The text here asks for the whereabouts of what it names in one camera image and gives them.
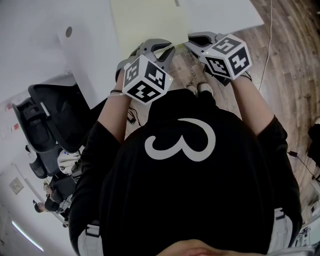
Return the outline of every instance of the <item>office chair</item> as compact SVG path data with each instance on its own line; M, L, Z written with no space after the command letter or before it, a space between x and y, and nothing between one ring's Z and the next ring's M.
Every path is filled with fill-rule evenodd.
M62 148L60 145L56 144L52 150L44 153L37 153L36 160L30 163L29 166L33 173L39 179L45 179L46 177L65 177L58 165L58 156Z
M29 163L29 166L35 176L37 176L39 179L45 179L48 177L47 171L43 168L41 160L39 157L36 158L36 160L32 163Z
M36 84L29 86L28 92L45 114L44 123L52 136L69 153L86 144L89 131L106 102L90 109L78 85Z
M62 147L58 144L55 147L44 153L37 153L37 158L41 160L43 168L49 177L52 177L61 172L58 165L58 156L62 151Z
M12 104L14 113L30 147L37 153L43 153L56 146L46 124L46 113L30 97L19 105Z
M57 190L59 192L59 195L63 200L67 200L76 189L76 183L71 176L55 179L54 182L50 182L50 186L53 188L53 190Z

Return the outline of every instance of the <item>white table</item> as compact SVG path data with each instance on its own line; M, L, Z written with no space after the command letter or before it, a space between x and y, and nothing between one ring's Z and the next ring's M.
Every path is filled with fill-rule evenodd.
M76 10L69 10L72 15L65 12L64 23L58 30L66 61L91 109L105 100L115 86L116 67L121 61L109 1L94 2L79 0ZM185 11L189 33L229 34L263 24L250 0L179 0L179 3ZM68 27L72 27L69 38Z

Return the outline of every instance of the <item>sneaker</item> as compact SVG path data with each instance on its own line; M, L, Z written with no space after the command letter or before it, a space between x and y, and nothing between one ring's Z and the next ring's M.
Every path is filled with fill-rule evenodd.
M211 86L209 84L207 84L207 83L199 84L198 91L199 91L199 93L208 91L209 93L212 94L212 97L214 96L214 90L212 90Z
M188 89L189 91L191 91L196 97L198 97L198 90L196 87L194 87L193 85L188 85L186 87L186 89Z

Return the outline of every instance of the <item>wooden floor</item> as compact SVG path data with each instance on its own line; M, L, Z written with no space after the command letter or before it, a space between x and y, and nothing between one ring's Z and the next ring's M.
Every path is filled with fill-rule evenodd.
M311 144L310 127L320 117L320 18L313 0L272 0L273 30L270 59L260 92L271 106L288 133L288 150L298 156L315 175L320 174L314 161L307 157ZM260 87L262 73L268 55L270 39L270 0L251 0L265 25L243 30L235 36L247 42L253 66L250 69L253 82ZM172 90L190 83L208 82L214 90L218 107L240 117L239 109L230 85L219 84L214 78L203 75L202 65L183 46L177 49L170 66L174 77ZM141 124L148 120L149 108L136 102ZM127 135L138 128L128 125ZM318 199L310 185L312 175L297 159L289 156L294 175L301 191L304 221L311 218L311 203Z

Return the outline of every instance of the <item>ceiling light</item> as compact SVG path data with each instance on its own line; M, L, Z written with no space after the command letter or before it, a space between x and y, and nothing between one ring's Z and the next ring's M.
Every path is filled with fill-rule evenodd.
M28 239L31 243L33 243L33 244L34 244L36 247L38 247L41 251L44 251L44 249L42 249L39 245L37 245L36 242L34 242L29 236L27 236L27 235L25 234L25 232L23 232L23 231L20 229L20 227L18 227L18 225L17 225L14 221L12 221L12 225L14 225L15 228L16 228L17 230L19 230L20 233L21 233L22 235L24 235L24 237L25 237L26 239Z

